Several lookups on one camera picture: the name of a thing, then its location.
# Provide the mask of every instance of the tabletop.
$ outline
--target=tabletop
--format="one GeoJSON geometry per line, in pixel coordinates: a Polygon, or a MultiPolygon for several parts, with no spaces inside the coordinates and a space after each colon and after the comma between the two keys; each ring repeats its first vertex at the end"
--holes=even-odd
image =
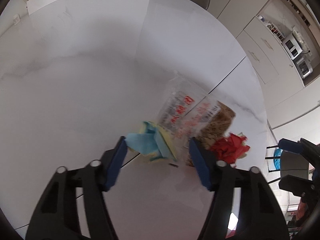
{"type": "MultiPolygon", "coordinates": [[[[57,167],[83,167],[154,120],[176,72],[236,112],[228,131],[251,147],[237,167],[263,164],[255,71],[229,31],[189,0],[57,0],[0,37],[0,65],[0,206],[14,228],[28,224],[57,167]]],[[[194,168],[139,155],[105,199],[121,239],[196,239],[212,193],[194,168]]]]}

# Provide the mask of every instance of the microwave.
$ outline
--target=microwave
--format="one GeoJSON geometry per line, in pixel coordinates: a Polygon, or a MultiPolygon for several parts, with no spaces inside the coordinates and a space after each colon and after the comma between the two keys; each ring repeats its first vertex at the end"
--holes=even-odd
{"type": "Polygon", "coordinates": [[[308,60],[304,55],[296,60],[294,64],[296,65],[301,78],[306,78],[313,71],[310,60],[308,60]]]}
{"type": "Polygon", "coordinates": [[[296,40],[296,38],[293,36],[292,33],[290,33],[282,41],[282,45],[284,46],[285,50],[287,51],[291,59],[295,59],[302,52],[302,49],[298,41],[296,40]]]}

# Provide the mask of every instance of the dish rack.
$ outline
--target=dish rack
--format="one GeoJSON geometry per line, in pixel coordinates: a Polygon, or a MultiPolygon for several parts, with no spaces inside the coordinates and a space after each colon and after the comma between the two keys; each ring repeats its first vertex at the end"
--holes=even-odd
{"type": "Polygon", "coordinates": [[[265,21],[264,22],[265,26],[267,26],[267,28],[269,30],[271,30],[271,32],[277,36],[279,38],[279,40],[282,42],[285,38],[285,36],[281,33],[281,31],[278,29],[277,26],[275,26],[271,21],[265,21]]]}

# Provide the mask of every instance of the drawer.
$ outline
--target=drawer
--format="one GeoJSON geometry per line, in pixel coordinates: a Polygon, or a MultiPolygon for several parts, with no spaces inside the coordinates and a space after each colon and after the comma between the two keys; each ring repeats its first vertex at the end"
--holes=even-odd
{"type": "Polygon", "coordinates": [[[276,71],[266,54],[264,54],[261,48],[245,31],[242,31],[236,38],[236,40],[248,55],[252,66],[254,67],[264,84],[267,84],[272,79],[278,76],[278,72],[276,71]]]}
{"type": "Polygon", "coordinates": [[[262,21],[254,17],[244,30],[267,55],[279,75],[286,74],[288,71],[296,74],[295,69],[292,69],[294,64],[280,44],[280,40],[265,27],[262,21]]]}

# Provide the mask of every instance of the floor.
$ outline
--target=floor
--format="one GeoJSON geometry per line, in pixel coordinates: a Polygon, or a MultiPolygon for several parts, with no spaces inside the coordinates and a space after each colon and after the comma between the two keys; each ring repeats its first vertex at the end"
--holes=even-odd
{"type": "MultiPolygon", "coordinates": [[[[272,132],[270,129],[268,129],[268,133],[267,133],[267,145],[268,146],[273,146],[273,145],[277,145],[278,142],[276,141],[276,139],[273,137],[272,132]]],[[[266,150],[266,157],[271,157],[273,156],[273,152],[274,152],[274,148],[273,149],[267,149],[266,150]]],[[[279,171],[275,171],[275,172],[268,172],[269,170],[274,170],[275,167],[273,165],[273,160],[265,160],[264,165],[263,165],[263,169],[262,169],[262,173],[265,176],[267,181],[271,181],[274,179],[277,179],[280,177],[280,172],[279,171]]],[[[278,203],[281,207],[281,210],[283,212],[283,214],[285,215],[285,213],[288,210],[288,205],[289,203],[295,203],[295,202],[299,202],[298,199],[296,198],[290,198],[291,202],[289,201],[289,192],[284,191],[279,189],[279,181],[273,182],[271,184],[269,184],[269,186],[271,187],[273,193],[275,194],[278,203]]]]}

